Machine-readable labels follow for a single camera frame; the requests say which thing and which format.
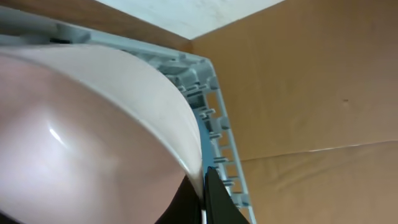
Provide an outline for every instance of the plastic crate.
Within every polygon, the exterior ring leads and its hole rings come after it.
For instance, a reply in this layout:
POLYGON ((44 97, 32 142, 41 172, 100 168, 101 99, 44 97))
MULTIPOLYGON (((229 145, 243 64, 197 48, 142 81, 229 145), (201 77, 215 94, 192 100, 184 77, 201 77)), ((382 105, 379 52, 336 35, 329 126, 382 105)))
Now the plastic crate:
POLYGON ((55 43, 107 45, 129 52, 163 73, 204 121, 209 131, 213 162, 225 187, 235 205, 247 209, 250 222, 256 223, 220 86, 207 58, 0 6, 0 45, 55 43), (217 111, 209 107, 209 95, 215 95, 217 111), (220 138, 225 136, 228 140, 220 145, 220 138), (229 174, 230 168, 236 173, 229 174), (240 191, 234 191, 236 184, 241 185, 240 191))

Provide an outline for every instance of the white wall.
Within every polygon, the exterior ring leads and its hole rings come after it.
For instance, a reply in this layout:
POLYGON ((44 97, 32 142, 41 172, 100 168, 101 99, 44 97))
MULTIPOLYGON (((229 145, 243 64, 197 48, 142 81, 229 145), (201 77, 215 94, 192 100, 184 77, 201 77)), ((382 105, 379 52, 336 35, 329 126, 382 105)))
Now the white wall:
POLYGON ((97 0, 194 39, 283 0, 97 0))

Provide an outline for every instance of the brown cardboard box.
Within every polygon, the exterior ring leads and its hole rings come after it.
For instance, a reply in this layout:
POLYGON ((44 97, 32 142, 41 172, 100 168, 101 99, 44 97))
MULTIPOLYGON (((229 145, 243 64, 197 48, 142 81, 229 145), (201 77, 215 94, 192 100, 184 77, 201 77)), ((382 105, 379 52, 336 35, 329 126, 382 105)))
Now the brown cardboard box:
POLYGON ((193 41, 258 223, 397 223, 397 15, 395 0, 286 0, 193 41))
POLYGON ((398 142, 243 161, 258 223, 397 223, 398 142))
POLYGON ((398 1, 286 0, 193 41, 242 160, 398 137, 398 1))

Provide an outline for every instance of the white ceiling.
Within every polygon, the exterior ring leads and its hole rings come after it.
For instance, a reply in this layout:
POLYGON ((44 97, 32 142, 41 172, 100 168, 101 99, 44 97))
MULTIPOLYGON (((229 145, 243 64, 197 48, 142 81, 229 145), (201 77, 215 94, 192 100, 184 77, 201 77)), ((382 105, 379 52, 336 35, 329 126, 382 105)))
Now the white ceiling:
POLYGON ((283 0, 97 0, 194 39, 283 0))

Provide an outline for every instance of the black object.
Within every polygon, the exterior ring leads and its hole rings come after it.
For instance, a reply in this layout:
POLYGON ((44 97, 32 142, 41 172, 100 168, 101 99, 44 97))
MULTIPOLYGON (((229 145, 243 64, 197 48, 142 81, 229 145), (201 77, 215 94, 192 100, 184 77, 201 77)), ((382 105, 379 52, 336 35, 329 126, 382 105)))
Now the black object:
POLYGON ((16 221, 14 221, 11 217, 6 216, 3 214, 2 211, 0 211, 0 224, 21 224, 16 221))
POLYGON ((185 176, 169 207, 155 224, 201 224, 201 206, 195 189, 185 176))
POLYGON ((205 177, 205 203, 207 224, 249 223, 236 208, 217 170, 209 167, 205 177))
MULTIPOLYGON (((209 167, 205 176, 205 204, 207 224, 248 224, 236 208, 218 176, 217 170, 209 167)), ((185 177, 172 203, 156 224, 201 223, 200 201, 188 178, 185 177)))

